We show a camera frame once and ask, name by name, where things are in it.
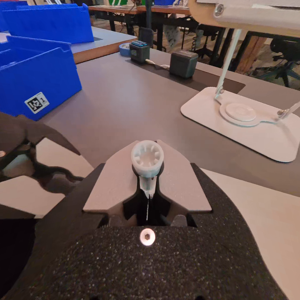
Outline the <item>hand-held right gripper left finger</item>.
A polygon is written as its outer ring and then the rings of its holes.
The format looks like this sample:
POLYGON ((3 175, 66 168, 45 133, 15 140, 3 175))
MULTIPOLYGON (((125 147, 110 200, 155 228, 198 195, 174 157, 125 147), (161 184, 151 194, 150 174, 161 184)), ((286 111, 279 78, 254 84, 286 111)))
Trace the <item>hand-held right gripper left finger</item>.
POLYGON ((123 202, 137 192, 137 176, 132 169, 131 151, 139 141, 134 141, 112 155, 105 163, 83 211, 118 215, 122 222, 136 222, 134 214, 128 220, 124 216, 123 202))

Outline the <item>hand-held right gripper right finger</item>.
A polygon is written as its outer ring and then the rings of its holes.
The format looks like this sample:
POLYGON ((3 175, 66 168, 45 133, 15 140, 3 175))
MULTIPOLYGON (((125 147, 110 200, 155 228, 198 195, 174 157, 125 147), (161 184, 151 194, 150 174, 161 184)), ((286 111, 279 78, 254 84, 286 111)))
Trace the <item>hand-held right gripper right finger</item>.
POLYGON ((155 141, 163 150, 163 171, 158 178, 158 194, 170 207, 161 214, 166 220, 188 213, 208 213, 211 205, 190 161, 162 140, 155 141))

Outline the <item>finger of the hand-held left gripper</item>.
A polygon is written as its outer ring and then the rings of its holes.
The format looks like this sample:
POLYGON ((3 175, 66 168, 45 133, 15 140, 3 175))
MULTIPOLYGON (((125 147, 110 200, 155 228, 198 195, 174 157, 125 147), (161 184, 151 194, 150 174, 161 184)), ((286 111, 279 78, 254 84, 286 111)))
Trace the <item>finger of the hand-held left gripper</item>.
POLYGON ((47 192, 65 196, 84 179, 66 168, 38 162, 36 148, 18 148, 10 153, 1 151, 0 173, 1 182, 26 176, 38 182, 47 192))
POLYGON ((16 117, 0 113, 0 166, 3 170, 20 154, 27 154, 31 146, 36 146, 47 138, 71 152, 80 152, 57 130, 42 122, 28 119, 24 115, 16 117))

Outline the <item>green whiteboard marker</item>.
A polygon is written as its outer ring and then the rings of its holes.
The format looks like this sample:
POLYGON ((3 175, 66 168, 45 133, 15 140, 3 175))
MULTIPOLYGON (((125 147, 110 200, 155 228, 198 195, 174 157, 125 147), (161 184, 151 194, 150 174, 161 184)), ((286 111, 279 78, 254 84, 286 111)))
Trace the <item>green whiteboard marker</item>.
POLYGON ((162 147, 155 141, 140 141, 133 147, 130 157, 141 188, 147 191, 154 189, 164 160, 162 147))

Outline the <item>blue plastic bin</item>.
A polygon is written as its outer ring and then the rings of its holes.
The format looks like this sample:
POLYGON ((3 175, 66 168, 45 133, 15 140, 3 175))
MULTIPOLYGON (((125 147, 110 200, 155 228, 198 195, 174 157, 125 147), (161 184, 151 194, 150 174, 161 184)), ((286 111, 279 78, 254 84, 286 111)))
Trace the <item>blue plastic bin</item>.
POLYGON ((12 36, 71 44, 94 42, 88 6, 1 4, 1 30, 12 36))
POLYGON ((38 121, 82 90, 70 43, 6 36, 1 43, 1 112, 38 121))

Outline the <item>white whiteboard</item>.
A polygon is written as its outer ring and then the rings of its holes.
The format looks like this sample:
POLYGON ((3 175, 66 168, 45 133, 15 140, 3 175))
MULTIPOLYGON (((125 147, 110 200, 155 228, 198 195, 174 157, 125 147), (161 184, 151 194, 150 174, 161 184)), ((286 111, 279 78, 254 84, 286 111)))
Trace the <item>white whiteboard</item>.
POLYGON ((157 186, 154 216, 146 221, 139 180, 123 202, 126 220, 136 214, 136 222, 84 212, 107 160, 134 141, 104 156, 102 140, 76 145, 81 155, 40 141, 38 162, 84 177, 66 196, 26 176, 1 182, 1 220, 37 220, 28 262, 13 284, 1 285, 1 298, 299 299, 299 166, 290 172, 294 163, 238 160, 251 171, 261 168, 255 178, 262 181, 253 184, 215 172, 222 166, 216 158, 206 167, 164 138, 190 161, 211 212, 166 220, 161 213, 170 204, 157 186))

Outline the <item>white table sign stand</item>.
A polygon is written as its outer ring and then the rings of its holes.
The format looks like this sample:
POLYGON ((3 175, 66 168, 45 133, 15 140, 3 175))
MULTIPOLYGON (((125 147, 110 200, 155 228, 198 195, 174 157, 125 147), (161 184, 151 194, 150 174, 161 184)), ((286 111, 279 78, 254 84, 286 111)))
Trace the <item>white table sign stand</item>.
POLYGON ((234 29, 216 87, 206 87, 181 107, 183 116, 272 160, 295 160, 300 141, 299 102, 280 110, 223 87, 242 29, 299 34, 299 1, 189 1, 201 24, 234 29))

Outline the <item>black boxy object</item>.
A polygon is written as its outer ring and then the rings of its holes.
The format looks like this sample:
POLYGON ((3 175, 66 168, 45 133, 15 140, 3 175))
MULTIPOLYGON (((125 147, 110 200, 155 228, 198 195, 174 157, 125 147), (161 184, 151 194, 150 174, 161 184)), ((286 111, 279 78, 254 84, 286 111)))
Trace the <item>black boxy object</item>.
POLYGON ((198 54, 190 51, 179 50, 171 54, 169 73, 184 79, 194 75, 198 62, 198 54))

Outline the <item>black box with blue top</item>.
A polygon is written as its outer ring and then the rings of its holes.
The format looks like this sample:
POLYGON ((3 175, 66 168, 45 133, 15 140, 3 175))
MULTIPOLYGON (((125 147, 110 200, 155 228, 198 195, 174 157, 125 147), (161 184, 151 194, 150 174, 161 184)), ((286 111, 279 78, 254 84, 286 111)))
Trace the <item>black box with blue top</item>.
POLYGON ((129 44, 130 58, 137 63, 145 63, 150 59, 150 46, 148 43, 134 40, 129 44))

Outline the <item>wooden office desk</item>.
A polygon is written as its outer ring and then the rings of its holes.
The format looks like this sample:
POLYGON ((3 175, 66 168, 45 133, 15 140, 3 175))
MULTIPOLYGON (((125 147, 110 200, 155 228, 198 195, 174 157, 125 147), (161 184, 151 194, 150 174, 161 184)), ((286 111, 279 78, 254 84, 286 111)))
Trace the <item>wooden office desk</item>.
MULTIPOLYGON (((130 5, 116 6, 89 6, 90 15, 96 18, 128 23, 129 25, 146 25, 146 7, 138 6, 132 8, 130 5)), ((190 15, 188 8, 181 6, 154 5, 151 7, 151 24, 172 25, 183 28, 195 29, 198 22, 190 15)))

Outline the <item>black chair base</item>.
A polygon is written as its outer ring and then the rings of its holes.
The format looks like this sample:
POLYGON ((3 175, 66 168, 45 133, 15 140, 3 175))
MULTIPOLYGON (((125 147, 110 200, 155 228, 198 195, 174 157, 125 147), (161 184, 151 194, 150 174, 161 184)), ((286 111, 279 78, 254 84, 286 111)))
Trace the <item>black chair base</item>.
POLYGON ((289 88, 289 77, 300 80, 299 74, 293 71, 294 67, 299 66, 300 62, 299 38, 291 40, 287 37, 275 37, 270 44, 270 49, 274 53, 281 53, 273 56, 273 61, 279 61, 279 63, 276 66, 257 67, 252 72, 252 76, 261 80, 269 77, 281 78, 284 86, 289 88))

